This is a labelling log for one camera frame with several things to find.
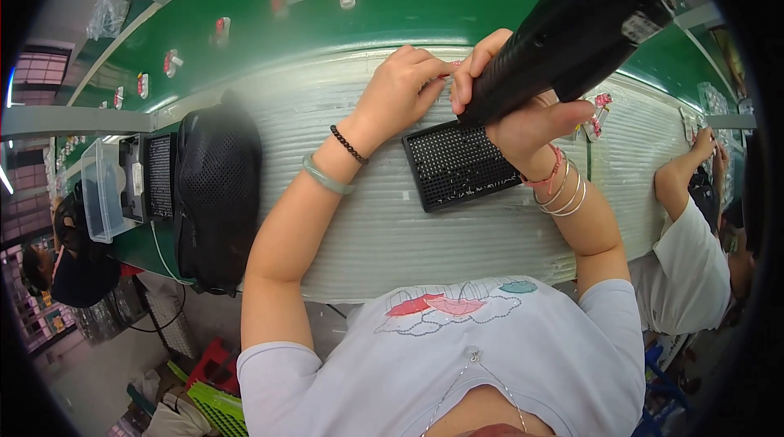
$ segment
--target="black perforated tray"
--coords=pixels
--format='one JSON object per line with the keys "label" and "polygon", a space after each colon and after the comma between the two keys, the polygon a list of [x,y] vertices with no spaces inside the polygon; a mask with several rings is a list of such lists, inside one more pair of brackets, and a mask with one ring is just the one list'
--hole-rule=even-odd
{"label": "black perforated tray", "polygon": [[426,213],[522,183],[484,127],[444,123],[404,136],[403,146]]}

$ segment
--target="cable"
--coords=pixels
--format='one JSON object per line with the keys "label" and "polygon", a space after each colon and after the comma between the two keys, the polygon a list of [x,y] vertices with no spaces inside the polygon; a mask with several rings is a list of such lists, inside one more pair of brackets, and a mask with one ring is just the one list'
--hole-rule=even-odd
{"label": "cable", "polygon": [[152,238],[155,240],[155,249],[158,251],[158,256],[161,258],[161,263],[163,264],[163,268],[165,268],[166,271],[169,273],[169,276],[171,276],[171,278],[177,281],[178,283],[182,285],[193,285],[193,283],[180,280],[180,278],[177,275],[172,274],[171,269],[169,269],[169,266],[166,265],[166,261],[163,259],[163,254],[161,253],[161,246],[158,245],[158,235],[155,234],[155,221],[150,221],[150,227],[152,228]]}
{"label": "cable", "polygon": [[342,313],[340,312],[340,310],[339,310],[338,308],[336,308],[335,306],[332,306],[332,305],[330,305],[330,304],[327,304],[327,306],[329,306],[329,308],[330,308],[331,310],[333,310],[334,312],[336,312],[337,314],[340,314],[341,316],[343,316],[343,319],[348,319],[348,318],[346,317],[346,315],[345,315],[345,314],[342,314]]}
{"label": "cable", "polygon": [[[124,319],[122,320],[122,322],[125,323],[125,327],[126,328],[130,328],[131,330],[140,331],[140,332],[143,332],[145,334],[160,334],[163,331],[164,328],[166,328],[167,326],[169,326],[172,323],[174,323],[174,321],[177,318],[180,317],[180,314],[183,314],[183,309],[185,308],[186,294],[187,294],[187,292],[185,290],[185,285],[183,285],[183,303],[180,305],[180,310],[177,312],[177,314],[174,315],[174,318],[172,318],[171,321],[169,321],[167,324],[161,326],[160,328],[156,328],[155,330],[143,330],[141,328],[136,328],[135,326],[131,326],[131,325],[127,324],[127,322],[125,322]],[[114,291],[111,292],[111,297],[114,300],[114,309],[117,310],[117,314],[120,315],[120,318],[123,318],[123,314],[120,312],[120,306],[117,303],[117,296],[114,294]]]}

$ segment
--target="heat gun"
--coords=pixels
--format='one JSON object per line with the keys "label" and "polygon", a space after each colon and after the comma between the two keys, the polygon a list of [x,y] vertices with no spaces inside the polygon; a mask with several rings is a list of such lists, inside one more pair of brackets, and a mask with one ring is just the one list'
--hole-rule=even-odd
{"label": "heat gun", "polygon": [[554,89],[572,101],[672,20],[674,0],[539,0],[474,80],[462,124],[479,127]]}

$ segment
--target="black cable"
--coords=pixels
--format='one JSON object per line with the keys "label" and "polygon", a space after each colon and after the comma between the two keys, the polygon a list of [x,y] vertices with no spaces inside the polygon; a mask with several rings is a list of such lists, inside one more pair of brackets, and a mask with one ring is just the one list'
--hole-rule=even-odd
{"label": "black cable", "polygon": [[[180,305],[180,311],[178,311],[177,314],[174,315],[174,318],[172,318],[171,321],[169,321],[167,324],[161,326],[160,328],[156,328],[155,330],[142,330],[141,328],[136,328],[135,326],[131,326],[129,324],[126,324],[125,328],[130,328],[131,330],[140,331],[140,332],[143,332],[145,334],[160,334],[163,331],[164,328],[166,328],[167,326],[169,326],[172,323],[174,323],[174,321],[178,317],[180,317],[180,314],[183,313],[183,309],[185,308],[185,298],[186,298],[187,292],[185,291],[185,284],[180,284],[180,285],[183,287],[183,303]],[[117,296],[114,294],[114,291],[111,292],[111,297],[112,297],[112,299],[114,299],[114,309],[117,310],[117,314],[119,314],[120,318],[122,318],[123,314],[120,312],[120,306],[117,304]]]}
{"label": "black cable", "polygon": [[337,314],[340,314],[341,316],[343,316],[343,319],[348,319],[348,318],[346,317],[346,315],[345,315],[345,314],[342,314],[342,313],[340,312],[340,310],[339,310],[338,308],[336,308],[335,306],[332,306],[332,305],[330,305],[330,304],[327,304],[327,306],[329,306],[329,308],[331,308],[331,309],[332,309],[334,312],[336,312]]}

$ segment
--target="hand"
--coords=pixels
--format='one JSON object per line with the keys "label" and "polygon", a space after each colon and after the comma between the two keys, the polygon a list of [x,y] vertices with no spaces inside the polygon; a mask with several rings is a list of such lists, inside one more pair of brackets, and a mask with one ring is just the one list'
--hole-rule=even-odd
{"label": "hand", "polygon": [[713,157],[713,179],[722,181],[724,179],[724,172],[730,164],[730,154],[719,141],[716,143],[717,152]]}
{"label": "hand", "polygon": [[[459,66],[452,84],[452,111],[461,114],[471,100],[471,85],[490,59],[495,56],[504,42],[512,35],[508,29],[499,29],[481,40],[474,52]],[[529,180],[549,177],[552,170],[553,152],[543,149],[553,139],[574,131],[575,127],[593,116],[595,108],[590,102],[579,100],[558,103],[553,90],[537,95],[520,109],[505,116],[500,122],[485,127],[488,139]],[[538,167],[535,156],[549,162]]]}
{"label": "hand", "polygon": [[691,149],[696,150],[704,159],[711,157],[713,149],[716,148],[716,141],[713,139],[713,129],[705,127],[697,131],[697,138],[694,147]]}
{"label": "hand", "polygon": [[376,68],[357,107],[346,119],[349,122],[338,125],[338,130],[343,132],[341,126],[360,129],[357,134],[368,140],[371,151],[375,150],[424,116],[446,85],[443,79],[434,78],[455,70],[453,64],[424,49],[408,45],[399,48]]}

